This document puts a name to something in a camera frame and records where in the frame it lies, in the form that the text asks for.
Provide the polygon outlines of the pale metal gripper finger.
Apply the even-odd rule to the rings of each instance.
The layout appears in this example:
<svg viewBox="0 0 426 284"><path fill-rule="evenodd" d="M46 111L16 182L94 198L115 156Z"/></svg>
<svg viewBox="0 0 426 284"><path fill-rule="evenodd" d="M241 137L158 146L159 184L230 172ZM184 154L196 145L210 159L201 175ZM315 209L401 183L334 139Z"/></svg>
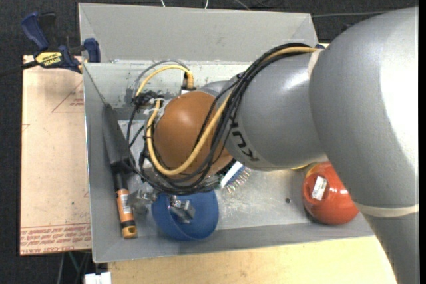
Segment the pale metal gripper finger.
<svg viewBox="0 0 426 284"><path fill-rule="evenodd" d="M190 200L183 200L177 196L170 196L168 210L180 223L190 223L196 214L196 209Z"/></svg>
<svg viewBox="0 0 426 284"><path fill-rule="evenodd" d="M128 195L128 205L136 213L147 213L151 204L157 199L157 193L155 191L150 192L144 189L139 189Z"/></svg>

